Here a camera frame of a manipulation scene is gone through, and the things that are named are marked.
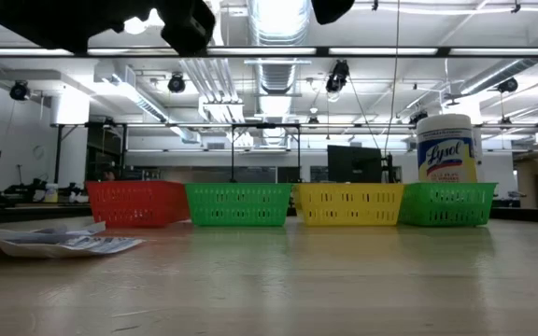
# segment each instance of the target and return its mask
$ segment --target plastic basket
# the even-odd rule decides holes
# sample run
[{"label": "plastic basket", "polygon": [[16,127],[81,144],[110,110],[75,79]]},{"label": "plastic basket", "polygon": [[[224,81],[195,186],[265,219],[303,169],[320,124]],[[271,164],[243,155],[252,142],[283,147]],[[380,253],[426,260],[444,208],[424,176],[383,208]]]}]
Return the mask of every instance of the plastic basket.
[{"label": "plastic basket", "polygon": [[396,225],[403,193],[402,184],[303,183],[294,199],[308,226]]},{"label": "plastic basket", "polygon": [[291,184],[191,183],[186,185],[192,223],[199,226],[281,226]]},{"label": "plastic basket", "polygon": [[476,226],[489,219],[497,183],[415,183],[406,186],[400,222],[419,226]]},{"label": "plastic basket", "polygon": [[88,182],[92,216],[108,227],[161,227],[190,218],[181,183]]}]

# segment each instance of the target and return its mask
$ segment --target ceiling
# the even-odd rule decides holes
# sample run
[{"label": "ceiling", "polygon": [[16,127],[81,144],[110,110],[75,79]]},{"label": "ceiling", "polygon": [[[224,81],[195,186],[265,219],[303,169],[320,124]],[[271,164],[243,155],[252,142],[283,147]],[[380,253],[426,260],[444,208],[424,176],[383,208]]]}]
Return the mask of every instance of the ceiling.
[{"label": "ceiling", "polygon": [[[308,46],[395,46],[397,13],[392,9],[396,1],[380,0],[380,9],[372,11],[373,1],[357,1],[356,5],[336,23],[320,26],[311,16],[305,41]],[[478,15],[424,15],[400,13],[399,40],[401,46],[467,46],[467,47],[534,47],[538,46],[538,12],[521,10],[511,14],[514,1],[501,0],[402,0],[401,8],[416,10],[468,10],[485,5],[483,9],[508,8],[503,13]],[[538,8],[538,0],[520,1],[523,7]],[[248,16],[246,0],[221,2],[221,32],[228,46],[246,46],[248,41]],[[160,29],[150,27],[141,35],[104,32],[94,36],[93,48],[164,47]],[[22,37],[0,26],[0,47],[37,47]],[[258,86],[255,84],[254,66],[244,64],[242,58],[229,60],[230,70],[238,95],[243,100],[245,117],[259,113]],[[197,112],[199,93],[186,81],[187,89],[180,94],[170,94],[167,80],[176,71],[182,71],[178,59],[118,59],[120,65],[131,66],[138,75],[138,88],[151,96],[166,113],[177,121],[200,122]],[[463,81],[476,76],[497,64],[495,59],[349,59],[350,77],[340,99],[328,103],[324,79],[333,68],[335,59],[316,58],[310,64],[300,65],[296,78],[296,93],[290,111],[291,120],[305,122],[309,108],[316,107],[319,121],[361,122],[361,108],[374,122],[388,122],[393,115],[404,117],[414,109],[404,108],[427,90],[441,89],[448,81]],[[86,88],[93,97],[92,113],[108,114],[117,120],[142,121],[141,110],[125,97],[105,92],[93,81],[95,59],[0,59],[0,73],[13,70],[56,70],[71,77]],[[395,91],[392,90],[395,78]],[[470,97],[478,101],[484,121],[499,120],[502,112],[510,113],[538,105],[538,65],[516,76],[520,89],[515,94],[505,94],[503,104],[498,92],[481,92]],[[532,89],[520,92],[528,87]],[[46,94],[55,94],[54,89]],[[429,107],[430,113],[440,109],[438,104]],[[520,122],[538,122],[538,112]],[[515,133],[528,136],[532,131]]]}]

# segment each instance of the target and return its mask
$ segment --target table surface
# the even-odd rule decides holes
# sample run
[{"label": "table surface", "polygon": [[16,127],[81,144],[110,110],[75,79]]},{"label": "table surface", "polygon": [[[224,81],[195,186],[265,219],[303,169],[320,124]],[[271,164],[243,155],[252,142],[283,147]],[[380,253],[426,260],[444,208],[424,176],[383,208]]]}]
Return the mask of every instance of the table surface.
[{"label": "table surface", "polygon": [[538,335],[538,223],[107,234],[148,241],[0,259],[0,335]]}]

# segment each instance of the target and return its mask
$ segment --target paper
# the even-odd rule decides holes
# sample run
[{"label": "paper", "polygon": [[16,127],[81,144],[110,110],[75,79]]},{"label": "paper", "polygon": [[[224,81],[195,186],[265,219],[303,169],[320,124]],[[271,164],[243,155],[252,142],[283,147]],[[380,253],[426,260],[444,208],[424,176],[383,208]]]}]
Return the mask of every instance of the paper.
[{"label": "paper", "polygon": [[66,226],[32,232],[0,230],[0,251],[21,258],[73,258],[118,253],[144,242],[142,239],[92,237],[104,231],[105,222],[79,231]]}]

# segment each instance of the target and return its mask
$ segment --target red basket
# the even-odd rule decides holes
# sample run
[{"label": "red basket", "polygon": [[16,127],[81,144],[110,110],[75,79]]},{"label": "red basket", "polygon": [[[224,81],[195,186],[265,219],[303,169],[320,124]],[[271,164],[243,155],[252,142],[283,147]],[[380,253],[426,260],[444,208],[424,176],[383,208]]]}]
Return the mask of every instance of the red basket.
[{"label": "red basket", "polygon": [[108,228],[162,227],[189,219],[186,189],[165,181],[87,182],[92,217]]}]

